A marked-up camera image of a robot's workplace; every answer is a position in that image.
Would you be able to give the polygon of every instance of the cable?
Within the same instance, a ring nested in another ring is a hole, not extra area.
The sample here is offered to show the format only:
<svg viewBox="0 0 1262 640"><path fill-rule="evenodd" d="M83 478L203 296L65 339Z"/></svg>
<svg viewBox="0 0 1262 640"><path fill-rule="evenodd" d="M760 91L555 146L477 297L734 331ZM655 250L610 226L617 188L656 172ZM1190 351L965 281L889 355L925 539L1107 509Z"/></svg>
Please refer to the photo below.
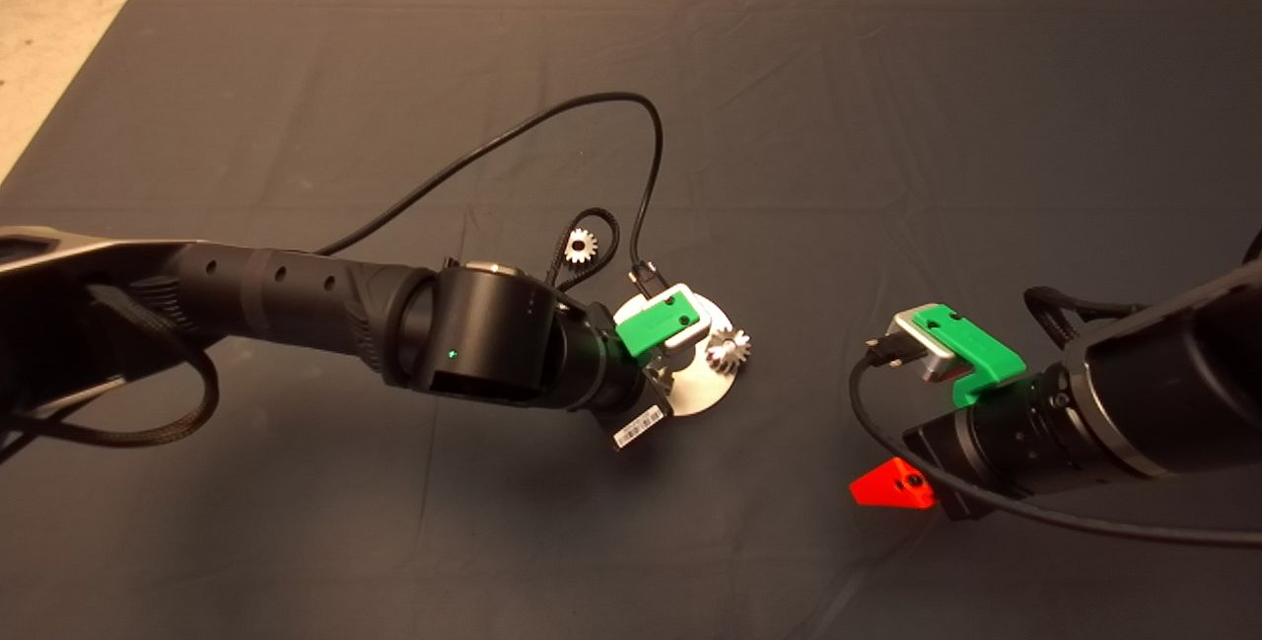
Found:
<svg viewBox="0 0 1262 640"><path fill-rule="evenodd" d="M564 280L560 285L557 285L557 276L560 273L562 264L565 263L565 246L569 245L569 235L578 227L583 218L599 218L606 226L608 226L608 245L599 249L599 255L591 266L587 266L569 280ZM545 276L544 280L548 281L549 285L554 285L558 290L562 290L562 293L564 293L564 290L569 290L573 285L578 285L581 281L596 275L596 273L599 273L604 266L613 261L613 256L618 252L618 240L621 240L621 237L622 230L618 227L618 218L615 218L613 213L610 213L608 210L599 207L581 210L578 216L570 220L569 226L560 232L560 239L557 240L557 249L553 251L551 263L548 266L548 276Z"/></svg>
<svg viewBox="0 0 1262 640"><path fill-rule="evenodd" d="M82 409L82 406L86 406L91 401L95 401L95 400L96 400L96 398L91 398L91 399L88 399L86 401L78 401L78 403L71 404L71 405L68 405L66 408L57 409L56 412L48 414L48 418L45 418L44 420L50 420L50 422L62 422L62 420L66 420L74 412ZM11 458L11 457L16 456L19 452L24 451L27 448L27 446L34 443L37 438L39 438L38 433L23 433L21 436L14 438L13 442L10 442L8 446L5 446L4 448L0 448L0 465L4 465L5 462L9 461L9 458Z"/></svg>
<svg viewBox="0 0 1262 640"><path fill-rule="evenodd" d="M63 423L62 419L64 417L58 417L62 412L54 412L48 418L10 415L0 422L0 428L13 429L23 433L23 436L10 443L9 447L5 447L5 457L11 457L13 453L9 452L10 447L19 444L25 447L29 442L27 437L37 436L105 448L145 448L174 443L201 428L218 406L220 385L215 362L206 356L206 352L189 347L179 337L178 327L174 322L146 309L135 302L135 299L127 297L121 289L112 285L88 285L87 290L96 302L117 313L119 317L135 327L139 333L148 337L155 345L167 348L170 353L175 353L182 361L189 362L202 377L202 400L197 408L172 420L172 423L145 430L116 432L86 428L86 425L72 425ZM69 415L72 412L78 410L78 408L81 406L77 404L62 410L66 412L66 415Z"/></svg>
<svg viewBox="0 0 1262 640"><path fill-rule="evenodd" d="M1025 290L1026 308L1034 316L1042 331L1064 350L1069 340L1078 337L1078 329L1070 324L1065 312L1076 313L1083 322L1097 319L1119 319L1145 309L1140 303L1097 303L1092 299L1074 298L1055 288L1037 287Z"/></svg>
<svg viewBox="0 0 1262 640"><path fill-rule="evenodd" d="M529 133L533 127L546 122L546 120L564 114L564 111L581 109L581 106L594 106L601 104L635 104L637 106L642 106L642 109L647 111L649 119L652 120L652 163L649 167L649 178L644 186L644 194L640 196L640 208L636 212L635 223L631 226L631 264L636 265L641 263L640 231L641 227L644 227L644 218L649 213L649 201L652 199L652 189L658 183L658 172L661 169L664 135L661 127L661 115L658 114L658 106L652 105L652 101L650 101L649 97L641 96L640 92L591 92L591 95L572 97L568 101L560 101L560 104L550 106L550 109L538 111L538 114L522 120L522 122L519 122L515 127L509 129L507 133L502 133L498 138L492 138L491 141L487 141L482 146L477 146L477 149L468 151L462 155L462 158L447 164L447 167L439 169L438 173L434 173L433 177L429 177L419 187L408 192L404 198L398 199L390 208L384 210L381 215L371 218L371 221L366 222L363 226L356 227L355 231L348 232L348 235L342 236L323 249L316 250L316 254L331 256L358 244L361 240L365 240L367 236L377 232L380 227L394 221L394 218L401 215L406 208L415 204L416 201L424 198L424 196L429 194L429 192L433 192L438 186L442 186L448 181L448 178L454 177L456 173L461 172L461 169L473 164L475 160L482 159L483 155L491 154L491 151L509 144L515 140L515 138L524 135L524 133Z"/></svg>
<svg viewBox="0 0 1262 640"><path fill-rule="evenodd" d="M1256 261L1258 256L1262 256L1262 231L1258 231L1258 235L1253 236L1252 244L1244 250L1244 264Z"/></svg>
<svg viewBox="0 0 1262 640"><path fill-rule="evenodd" d="M886 433L872 420L859 394L859 382L863 374L877 366L878 360L875 353L868 352L857 361L851 370L849 394L851 406L859 425L885 449L907 461L912 467L920 470L931 481L950 487L960 495L991 505L997 510L1018 515L1025 519L1050 524L1061 529L1085 531L1102 536L1131 539L1136 542L1157 542L1162 544L1181 544L1190 547L1235 547L1235 548L1262 548L1262 531L1252 530L1227 530L1227 529L1194 529L1179 526L1148 526L1127 521L1114 521L1108 519L1095 519L1079 516L1075 514L1050 510L1029 502L1022 502L1012 497L992 492L984 487L946 472L933 462L907 451L896 438Z"/></svg>

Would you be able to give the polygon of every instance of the gear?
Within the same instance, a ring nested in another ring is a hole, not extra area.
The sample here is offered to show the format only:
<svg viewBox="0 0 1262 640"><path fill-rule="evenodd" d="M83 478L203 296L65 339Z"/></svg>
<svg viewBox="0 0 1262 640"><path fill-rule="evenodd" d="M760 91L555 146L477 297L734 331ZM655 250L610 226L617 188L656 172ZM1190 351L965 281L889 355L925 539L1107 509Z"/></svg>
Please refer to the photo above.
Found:
<svg viewBox="0 0 1262 640"><path fill-rule="evenodd" d="M750 336L743 329L716 329L705 345L705 361L719 374L734 375L750 357Z"/></svg>
<svg viewBox="0 0 1262 640"><path fill-rule="evenodd" d="M565 241L565 263L572 270L582 270L596 259L596 236L586 227L577 227Z"/></svg>

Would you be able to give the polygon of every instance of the dark gray fabric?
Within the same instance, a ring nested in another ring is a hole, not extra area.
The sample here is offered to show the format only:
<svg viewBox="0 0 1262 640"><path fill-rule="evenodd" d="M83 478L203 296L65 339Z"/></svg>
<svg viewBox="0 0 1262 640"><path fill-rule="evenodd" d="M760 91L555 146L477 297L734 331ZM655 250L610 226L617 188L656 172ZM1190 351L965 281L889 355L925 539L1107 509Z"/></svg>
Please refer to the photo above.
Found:
<svg viewBox="0 0 1262 640"><path fill-rule="evenodd" d="M617 454L582 415L227 341L188 441L0 470L0 636L1257 637L1258 554L853 506L885 456L843 377L930 299L1041 367L1022 288L1159 299L1232 268L1262 225L1259 57L1262 0L131 0L0 221L316 247L533 110L631 88L668 129L644 252L755 357ZM649 150L634 106L568 115L348 255L541 273L578 208L630 223ZM620 303L625 264L575 294ZM870 396L890 425L949 408L911 374ZM1047 501L1262 526L1257 475Z"/></svg>

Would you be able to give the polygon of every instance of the round metal plate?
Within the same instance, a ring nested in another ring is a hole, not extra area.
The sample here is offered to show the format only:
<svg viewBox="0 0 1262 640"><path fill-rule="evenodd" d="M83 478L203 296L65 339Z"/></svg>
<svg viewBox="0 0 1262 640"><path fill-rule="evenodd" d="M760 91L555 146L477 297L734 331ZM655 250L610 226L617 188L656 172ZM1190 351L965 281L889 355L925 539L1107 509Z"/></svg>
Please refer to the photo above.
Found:
<svg viewBox="0 0 1262 640"><path fill-rule="evenodd" d="M731 329L732 321L727 318L723 311L718 309L718 305L707 298L697 293L693 293L693 297L709 313L711 331L705 335L704 340L695 345L693 361L674 375L674 385L671 385L666 400L670 401L675 415L694 415L713 406L727 394L736 380L734 375L722 375L711 369L705 362L705 345L709 342L709 336L718 329ZM621 322L631 317L632 313L640 312L644 303L644 295L627 299L626 303L622 303L622 307L618 307L618 312L613 313L613 319Z"/></svg>

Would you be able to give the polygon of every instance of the barcode label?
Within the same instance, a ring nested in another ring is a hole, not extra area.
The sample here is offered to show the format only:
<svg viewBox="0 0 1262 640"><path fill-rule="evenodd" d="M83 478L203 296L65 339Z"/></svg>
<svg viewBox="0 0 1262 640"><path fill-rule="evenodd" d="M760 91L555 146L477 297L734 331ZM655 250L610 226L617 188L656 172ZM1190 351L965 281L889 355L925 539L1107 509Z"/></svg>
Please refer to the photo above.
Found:
<svg viewBox="0 0 1262 640"><path fill-rule="evenodd" d="M635 441L641 433L652 428L652 424L666 418L666 414L661 412L660 406L652 406L651 409L644 412L635 417L635 420L622 425L622 430L613 434L613 442L617 443L618 448L626 448L627 443Z"/></svg>

